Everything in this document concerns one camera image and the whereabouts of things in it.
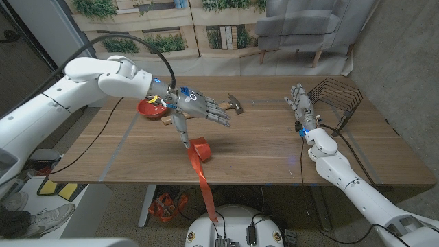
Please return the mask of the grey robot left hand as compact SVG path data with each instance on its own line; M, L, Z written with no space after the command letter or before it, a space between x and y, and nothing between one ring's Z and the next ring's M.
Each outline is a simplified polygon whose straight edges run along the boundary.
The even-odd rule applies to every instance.
M230 117L226 112L220 108L214 99L205 97L197 90L180 87L175 93L169 93L166 96L165 103L175 107L175 112L171 115L171 122L177 129L181 141L187 149L191 147L191 144L184 113L194 118L206 119L230 127L228 122Z

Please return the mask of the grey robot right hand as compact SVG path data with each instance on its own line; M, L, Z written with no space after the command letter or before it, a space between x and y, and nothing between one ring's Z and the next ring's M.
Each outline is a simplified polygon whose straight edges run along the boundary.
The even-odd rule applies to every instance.
M292 86L290 89L291 98L285 97L284 100L294 111L294 116L305 128L305 131L311 131L317 128L316 114L313 104L309 99L301 83Z

